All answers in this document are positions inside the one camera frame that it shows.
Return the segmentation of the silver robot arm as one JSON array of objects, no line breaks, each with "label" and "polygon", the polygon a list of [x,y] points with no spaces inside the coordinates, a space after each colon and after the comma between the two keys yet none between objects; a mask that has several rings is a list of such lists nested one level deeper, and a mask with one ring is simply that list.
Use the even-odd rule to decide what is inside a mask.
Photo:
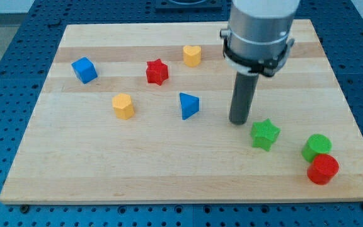
[{"label": "silver robot arm", "polygon": [[259,75],[271,78],[287,62],[300,0],[232,0],[222,54],[236,70],[229,121],[245,124]]}]

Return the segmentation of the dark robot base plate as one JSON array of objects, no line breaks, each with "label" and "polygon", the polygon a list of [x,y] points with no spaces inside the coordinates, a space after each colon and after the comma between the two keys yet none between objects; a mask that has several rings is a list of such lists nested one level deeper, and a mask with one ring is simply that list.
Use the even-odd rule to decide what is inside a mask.
[{"label": "dark robot base plate", "polygon": [[221,9],[223,0],[155,0],[156,11]]}]

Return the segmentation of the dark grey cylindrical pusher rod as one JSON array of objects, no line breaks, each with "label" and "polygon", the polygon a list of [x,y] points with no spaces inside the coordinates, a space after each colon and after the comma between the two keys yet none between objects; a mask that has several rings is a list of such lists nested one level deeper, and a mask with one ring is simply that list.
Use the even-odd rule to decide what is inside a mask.
[{"label": "dark grey cylindrical pusher rod", "polygon": [[258,74],[251,76],[236,73],[234,90],[229,111],[229,121],[243,125],[248,119],[251,103],[255,94]]}]

